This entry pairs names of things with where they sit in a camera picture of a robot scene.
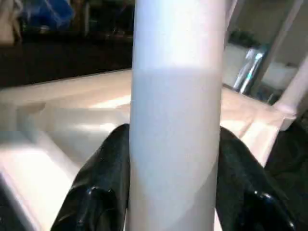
metal pipe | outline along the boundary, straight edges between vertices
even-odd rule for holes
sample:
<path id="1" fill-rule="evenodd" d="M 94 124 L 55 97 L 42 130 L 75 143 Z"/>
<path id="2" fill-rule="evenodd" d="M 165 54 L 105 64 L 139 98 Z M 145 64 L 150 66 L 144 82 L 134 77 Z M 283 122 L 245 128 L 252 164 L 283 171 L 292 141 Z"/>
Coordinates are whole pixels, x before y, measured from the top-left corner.
<path id="1" fill-rule="evenodd" d="M 281 98 L 274 106 L 291 115 L 297 114 L 297 109 L 308 92 L 308 55 L 302 62 L 298 73 L 292 79 L 289 87 L 284 91 Z"/>
<path id="2" fill-rule="evenodd" d="M 213 230 L 225 0 L 138 0 L 130 231 Z"/>
<path id="3" fill-rule="evenodd" d="M 264 74 L 266 73 L 270 63 L 273 61 L 278 49 L 281 47 L 281 44 L 286 37 L 288 31 L 290 30 L 293 21 L 295 20 L 295 17 L 297 16 L 302 4 L 304 3 L 304 0 L 293 0 L 292 6 L 290 7 L 290 10 L 288 11 L 288 15 L 286 19 L 283 21 L 281 27 L 279 28 L 279 31 L 277 32 L 274 40 L 272 41 L 269 50 L 266 52 L 257 72 L 256 77 L 254 78 L 254 83 L 251 87 L 251 95 L 256 95 L 259 85 L 262 81 L 262 78 Z"/>

white plastic surface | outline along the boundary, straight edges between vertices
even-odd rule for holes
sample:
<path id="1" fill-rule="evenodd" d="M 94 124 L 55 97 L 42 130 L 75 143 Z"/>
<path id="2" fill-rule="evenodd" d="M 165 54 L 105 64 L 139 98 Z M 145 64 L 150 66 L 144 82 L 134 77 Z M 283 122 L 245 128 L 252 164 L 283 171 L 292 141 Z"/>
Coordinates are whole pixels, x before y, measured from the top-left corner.
<path id="1" fill-rule="evenodd" d="M 130 231 L 213 229 L 224 35 L 225 0 L 136 2 Z"/>
<path id="2" fill-rule="evenodd" d="M 126 93 L 130 84 L 122 94 L 117 89 L 130 82 L 131 71 L 123 71 L 0 91 L 0 175 L 5 179 L 11 199 L 18 202 L 16 209 L 24 221 L 31 223 L 27 226 L 33 227 L 32 230 L 50 229 L 80 169 L 80 160 L 86 160 L 87 154 L 91 155 L 95 146 L 98 147 L 99 137 L 104 139 L 110 124 L 116 126 L 128 121 L 130 95 Z M 99 101 L 107 86 L 117 93 Z M 108 108 L 119 111 L 111 112 Z M 286 114 L 274 107 L 228 89 L 222 91 L 220 124 L 239 137 L 263 166 L 286 118 Z M 73 123 L 90 126 L 78 130 L 70 126 Z M 99 131 L 97 136 L 90 127 Z M 69 132 L 62 135 L 65 129 Z M 17 132 L 23 139 L 11 132 Z M 89 152 L 86 148 L 73 157 L 78 145 L 86 145 Z M 36 151 L 24 152 L 29 148 Z M 40 191 L 43 188 L 57 191 Z M 33 196 L 36 190 L 41 192 L 39 197 Z M 217 222 L 216 219 L 215 231 L 221 229 Z"/>

white pipe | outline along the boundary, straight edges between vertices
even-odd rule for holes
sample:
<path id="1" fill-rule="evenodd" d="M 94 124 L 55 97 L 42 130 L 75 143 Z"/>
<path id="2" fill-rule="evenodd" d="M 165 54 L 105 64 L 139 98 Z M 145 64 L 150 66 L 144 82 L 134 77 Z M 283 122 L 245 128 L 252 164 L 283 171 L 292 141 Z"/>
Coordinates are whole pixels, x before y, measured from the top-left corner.
<path id="1" fill-rule="evenodd" d="M 138 0 L 130 231 L 213 230 L 225 0 Z"/>
<path id="2" fill-rule="evenodd" d="M 308 55 L 302 62 L 297 74 L 285 90 L 275 107 L 291 115 L 296 115 L 299 105 L 308 92 Z"/>

